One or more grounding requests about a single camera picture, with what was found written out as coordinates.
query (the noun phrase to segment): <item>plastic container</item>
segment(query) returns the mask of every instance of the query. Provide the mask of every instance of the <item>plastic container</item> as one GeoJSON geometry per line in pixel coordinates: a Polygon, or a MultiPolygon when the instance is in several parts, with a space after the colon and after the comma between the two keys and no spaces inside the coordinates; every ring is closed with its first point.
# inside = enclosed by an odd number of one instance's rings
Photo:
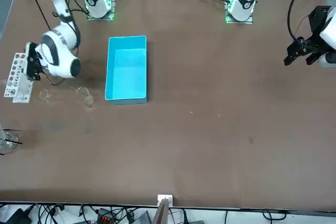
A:
{"type": "Polygon", "coordinates": [[[112,104],[147,102],[146,36],[109,39],[105,99],[112,104]]]}

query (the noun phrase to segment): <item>transparent cup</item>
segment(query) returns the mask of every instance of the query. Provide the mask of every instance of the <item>transparent cup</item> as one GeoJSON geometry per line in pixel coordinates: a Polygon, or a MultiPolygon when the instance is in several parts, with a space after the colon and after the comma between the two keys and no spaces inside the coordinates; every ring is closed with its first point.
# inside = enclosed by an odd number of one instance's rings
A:
{"type": "Polygon", "coordinates": [[[47,89],[42,89],[38,97],[45,102],[51,101],[51,93],[47,89]]]}
{"type": "Polygon", "coordinates": [[[79,88],[74,88],[76,93],[76,99],[78,102],[83,103],[85,107],[87,108],[92,108],[93,105],[95,104],[95,101],[93,100],[93,96],[90,94],[88,88],[86,87],[79,87],[79,88]]]}

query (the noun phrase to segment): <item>tabletop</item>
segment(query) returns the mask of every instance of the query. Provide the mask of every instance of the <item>tabletop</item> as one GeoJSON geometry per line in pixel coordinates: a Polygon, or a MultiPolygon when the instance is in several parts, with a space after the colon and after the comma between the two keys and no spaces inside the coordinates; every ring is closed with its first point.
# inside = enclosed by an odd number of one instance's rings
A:
{"type": "MultiPolygon", "coordinates": [[[[51,0],[38,1],[56,26],[51,0]]],[[[1,199],[156,205],[172,194],[177,206],[335,210],[336,71],[284,66],[290,1],[258,0],[253,25],[226,24],[214,0],[118,0],[110,22],[75,13],[80,76],[56,87],[42,76],[29,104],[0,98],[1,123],[24,131],[1,157],[1,199]],[[108,39],[134,35],[148,40],[148,102],[112,105],[108,39]],[[80,86],[93,108],[77,101],[80,86]]],[[[293,30],[317,5],[296,0],[293,30]]],[[[34,0],[14,0],[0,79],[46,30],[34,0]]]]}

